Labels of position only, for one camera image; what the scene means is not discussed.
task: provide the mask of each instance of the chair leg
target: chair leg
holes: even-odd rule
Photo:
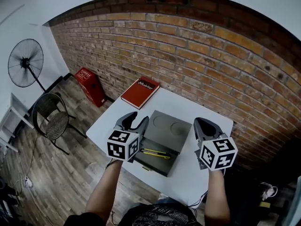
[[[58,146],[55,144],[55,142],[51,141],[51,143],[52,143],[57,149],[61,150],[61,151],[62,151],[63,153],[65,153],[65,154],[69,155],[69,153],[67,153],[66,151],[64,151],[62,148],[58,147]]]
[[[76,117],[75,117],[75,116],[73,116],[73,115],[69,115],[69,114],[68,114],[68,116],[69,116],[69,117],[71,117],[71,118],[74,118],[74,119],[76,119]]]
[[[87,136],[82,134],[79,130],[77,130],[74,126],[72,126],[71,124],[68,123],[68,127],[72,128],[73,130],[75,130],[77,133],[79,133],[82,137],[87,139]]]

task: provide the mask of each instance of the white table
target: white table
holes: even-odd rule
[[[117,119],[127,113],[138,111],[138,115],[132,124],[132,128],[135,128],[145,116],[150,117],[154,110],[191,124],[193,124],[196,117],[209,119],[218,124],[228,136],[230,136],[233,126],[233,121],[229,118],[160,88],[141,110],[137,110],[119,97],[87,131],[87,136],[105,152],[109,130],[115,126]],[[185,205],[192,205],[198,202],[208,190],[208,170],[200,170],[194,153],[196,150],[198,150],[198,145],[192,126],[182,152],[177,157],[168,177],[154,171],[146,171],[136,161],[133,163],[125,162],[123,167],[154,189]]]
[[[0,105],[0,130],[3,131],[5,134],[9,135],[9,137],[15,137],[14,134],[5,127],[5,122],[11,112],[13,112],[17,117],[23,120],[30,128],[34,128],[30,124],[30,122],[18,112],[16,106],[18,106],[18,108],[20,108],[24,112],[24,114],[29,116],[29,114],[27,113],[27,108],[12,93],[2,94]],[[15,152],[18,152],[18,149],[16,149],[11,144],[7,143],[2,138],[0,138],[0,144],[9,147]]]

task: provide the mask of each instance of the black sleeve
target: black sleeve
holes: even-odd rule
[[[67,218],[64,226],[105,226],[103,219],[94,213],[83,213],[81,215],[71,215]]]

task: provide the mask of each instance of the person's left arm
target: person's left arm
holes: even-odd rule
[[[86,212],[97,214],[105,224],[113,207],[122,162],[117,160],[108,166],[86,205]]]

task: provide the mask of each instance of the white cube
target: white cube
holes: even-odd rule
[[[139,134],[112,130],[107,140],[107,156],[122,161],[128,161],[139,150]]]
[[[238,149],[231,137],[203,141],[200,158],[211,171],[232,166]]]

